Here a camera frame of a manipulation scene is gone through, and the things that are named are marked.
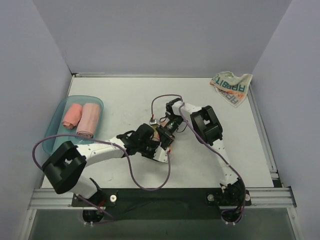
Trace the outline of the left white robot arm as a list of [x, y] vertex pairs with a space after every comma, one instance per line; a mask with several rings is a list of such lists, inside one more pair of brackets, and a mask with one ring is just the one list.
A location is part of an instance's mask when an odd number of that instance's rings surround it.
[[43, 163], [41, 170], [57, 194], [72, 192], [82, 196], [88, 205], [95, 206], [101, 201], [101, 193], [92, 179], [82, 175], [85, 167], [136, 153], [166, 163], [167, 152], [160, 141], [153, 140], [154, 133], [154, 129], [144, 123], [136, 131], [119, 134], [106, 143], [74, 145], [66, 141]]

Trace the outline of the orange polka dot towel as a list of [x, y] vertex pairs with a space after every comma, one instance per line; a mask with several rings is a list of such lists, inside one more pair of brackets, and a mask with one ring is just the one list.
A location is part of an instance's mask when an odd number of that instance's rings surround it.
[[165, 125], [167, 122], [161, 122], [160, 124], [154, 125], [152, 128], [154, 129], [153, 140], [164, 143], [167, 139], [165, 134]]

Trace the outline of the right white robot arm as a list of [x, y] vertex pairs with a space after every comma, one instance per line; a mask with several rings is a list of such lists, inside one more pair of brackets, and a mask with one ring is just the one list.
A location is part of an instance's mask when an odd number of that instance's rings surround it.
[[180, 125], [178, 122], [185, 122], [215, 160], [214, 175], [221, 187], [223, 202], [229, 206], [243, 207], [246, 203], [246, 187], [242, 177], [230, 163], [223, 141], [223, 127], [214, 109], [209, 105], [195, 106], [177, 97], [166, 103], [165, 117], [172, 123], [172, 127], [168, 123], [165, 125], [167, 132], [175, 131]]

